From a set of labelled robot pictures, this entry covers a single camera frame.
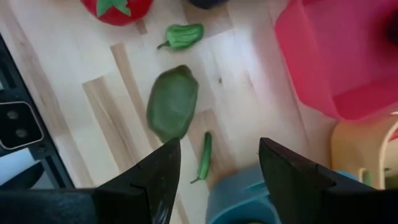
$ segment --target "pink plastic bin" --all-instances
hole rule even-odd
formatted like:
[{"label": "pink plastic bin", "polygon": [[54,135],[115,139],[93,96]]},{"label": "pink plastic bin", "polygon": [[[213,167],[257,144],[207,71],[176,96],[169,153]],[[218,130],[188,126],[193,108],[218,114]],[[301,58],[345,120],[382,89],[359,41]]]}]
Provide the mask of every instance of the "pink plastic bin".
[{"label": "pink plastic bin", "polygon": [[300,100],[358,120],[398,103],[398,47],[385,35],[398,0],[292,0],[275,29]]}]

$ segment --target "red tomato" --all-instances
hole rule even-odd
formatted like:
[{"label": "red tomato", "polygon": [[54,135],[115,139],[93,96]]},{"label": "red tomato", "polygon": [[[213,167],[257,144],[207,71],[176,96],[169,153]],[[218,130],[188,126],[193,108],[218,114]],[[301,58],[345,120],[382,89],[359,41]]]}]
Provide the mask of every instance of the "red tomato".
[{"label": "red tomato", "polygon": [[[80,1],[86,6],[87,10],[89,10],[92,15],[97,17],[97,0]],[[107,24],[124,26],[143,18],[147,14],[152,2],[153,0],[127,0],[127,8],[130,9],[131,16],[124,14],[123,12],[112,6],[102,16],[100,16],[99,18],[97,17],[97,19]]]}]

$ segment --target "wooden floor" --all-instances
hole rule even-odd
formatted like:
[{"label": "wooden floor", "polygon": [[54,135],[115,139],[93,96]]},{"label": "wooden floor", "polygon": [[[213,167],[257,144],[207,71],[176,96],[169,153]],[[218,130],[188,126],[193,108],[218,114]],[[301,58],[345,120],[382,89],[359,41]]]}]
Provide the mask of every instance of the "wooden floor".
[{"label": "wooden floor", "polygon": [[[230,0],[202,11],[154,0],[142,21],[114,27],[78,0],[2,0],[0,32],[77,187],[102,184],[160,146],[145,119],[150,88],[163,71],[188,65],[200,90],[181,141],[172,223],[196,224],[205,222],[216,181],[258,163],[260,137],[330,163],[335,121],[298,101],[275,38],[287,1]],[[196,46],[156,50],[167,26],[197,22],[206,36]],[[215,145],[210,178],[191,185],[207,130]]]}]

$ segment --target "toy tomato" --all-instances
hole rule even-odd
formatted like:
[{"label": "toy tomato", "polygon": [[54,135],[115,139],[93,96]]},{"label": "toy tomato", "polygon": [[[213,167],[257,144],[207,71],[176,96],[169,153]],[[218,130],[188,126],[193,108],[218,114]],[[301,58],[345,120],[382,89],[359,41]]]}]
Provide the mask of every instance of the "toy tomato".
[{"label": "toy tomato", "polygon": [[80,0],[100,21],[123,26],[143,18],[153,0]]}]

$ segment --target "pepper stem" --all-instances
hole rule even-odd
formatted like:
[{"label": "pepper stem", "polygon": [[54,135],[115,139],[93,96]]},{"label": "pepper stem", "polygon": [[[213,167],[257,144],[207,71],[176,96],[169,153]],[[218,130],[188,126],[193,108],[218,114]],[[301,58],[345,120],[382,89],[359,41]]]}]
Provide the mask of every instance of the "pepper stem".
[{"label": "pepper stem", "polygon": [[196,180],[191,181],[191,184],[194,184],[196,181],[200,180],[200,178],[198,177]]},{"label": "pepper stem", "polygon": [[166,47],[166,46],[170,47],[169,41],[166,41],[163,44],[160,44],[159,46],[157,46],[157,50],[161,49],[162,47]]}]

